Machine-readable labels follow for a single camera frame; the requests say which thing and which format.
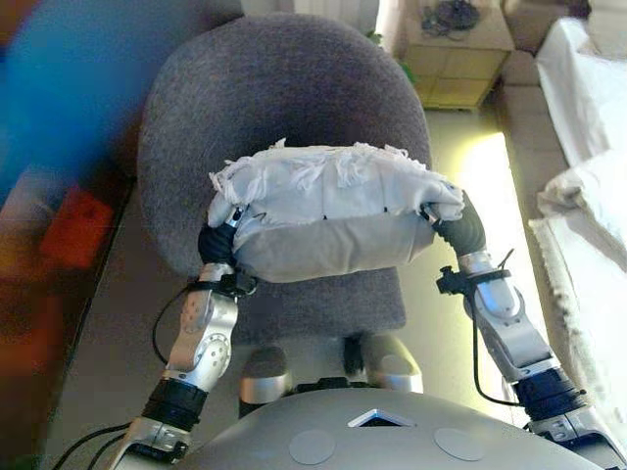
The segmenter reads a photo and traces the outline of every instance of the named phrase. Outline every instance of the tiled floor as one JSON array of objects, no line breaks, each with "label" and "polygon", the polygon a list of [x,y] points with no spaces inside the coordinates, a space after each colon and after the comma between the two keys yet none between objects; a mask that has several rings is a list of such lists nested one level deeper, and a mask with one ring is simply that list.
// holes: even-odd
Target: tiled floor
[{"label": "tiled floor", "polygon": [[[508,266],[517,275],[531,316],[542,325],[505,146],[493,110],[487,106],[477,114],[428,112],[427,119],[434,169],[468,188],[486,223],[495,257],[516,247]],[[400,268],[408,324],[398,335],[422,369],[425,393],[512,421],[509,409],[482,400],[474,391],[470,321],[461,298],[441,296],[435,287],[438,270],[446,264],[456,265],[455,256],[436,240],[413,264]],[[149,244],[138,198],[133,195],[86,319],[41,468],[51,468],[63,449],[80,436],[125,422],[141,411],[162,370],[151,350],[149,329],[156,312],[184,281],[169,271]],[[177,307],[166,315],[161,344],[173,340],[177,316]],[[297,382],[341,372],[337,340],[299,340],[283,346]],[[249,351],[236,349],[228,372],[210,394],[202,422],[194,431],[197,444],[236,419],[237,378]],[[488,358],[482,360],[485,389],[501,396],[498,372]],[[68,468],[86,467],[99,445],[85,446]]]}]

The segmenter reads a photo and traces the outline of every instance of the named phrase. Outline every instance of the nightstand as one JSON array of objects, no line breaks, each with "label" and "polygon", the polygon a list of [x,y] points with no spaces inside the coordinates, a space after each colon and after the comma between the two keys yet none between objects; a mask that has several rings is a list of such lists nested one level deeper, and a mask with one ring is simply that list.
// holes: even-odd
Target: nightstand
[{"label": "nightstand", "polygon": [[477,110],[494,85],[513,40],[500,8],[479,7],[479,12],[477,26],[456,31],[459,40],[428,35],[421,12],[408,12],[404,59],[424,108]]}]

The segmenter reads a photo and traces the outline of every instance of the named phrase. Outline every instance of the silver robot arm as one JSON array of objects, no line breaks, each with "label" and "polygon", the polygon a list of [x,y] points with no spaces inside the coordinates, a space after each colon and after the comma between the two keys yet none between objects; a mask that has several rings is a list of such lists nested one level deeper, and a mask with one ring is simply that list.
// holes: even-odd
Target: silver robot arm
[{"label": "silver robot arm", "polygon": [[465,196],[461,220],[442,222],[428,208],[423,216],[458,255],[459,272],[442,269],[440,292],[463,294],[464,307],[520,405],[529,430],[612,470],[627,469],[627,454],[595,408],[561,369],[551,347],[529,320],[509,272],[493,265],[483,226]]},{"label": "silver robot arm", "polygon": [[218,229],[205,227],[199,250],[206,264],[188,288],[180,329],[162,378],[110,461],[109,470],[156,469],[180,460],[191,444],[208,393],[228,367],[237,297],[255,282],[232,267],[231,246],[242,211]]}]

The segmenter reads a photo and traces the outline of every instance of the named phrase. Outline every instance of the bed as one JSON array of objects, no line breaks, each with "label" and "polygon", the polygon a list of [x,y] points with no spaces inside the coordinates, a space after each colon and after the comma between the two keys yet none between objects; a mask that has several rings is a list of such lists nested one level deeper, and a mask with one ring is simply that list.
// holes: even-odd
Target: bed
[{"label": "bed", "polygon": [[627,149],[627,62],[598,57],[584,20],[555,22],[537,64],[555,131],[571,166],[608,149]]},{"label": "bed", "polygon": [[561,19],[537,56],[570,169],[530,225],[580,384],[627,447],[627,62],[597,56],[585,22]]}]

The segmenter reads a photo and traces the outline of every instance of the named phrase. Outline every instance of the orange object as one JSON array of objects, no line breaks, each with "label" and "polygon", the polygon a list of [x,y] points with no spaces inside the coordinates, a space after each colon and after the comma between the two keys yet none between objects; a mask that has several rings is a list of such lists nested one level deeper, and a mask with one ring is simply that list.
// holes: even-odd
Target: orange object
[{"label": "orange object", "polygon": [[39,252],[64,267],[87,269],[93,263],[114,211],[73,186],[48,227]]}]

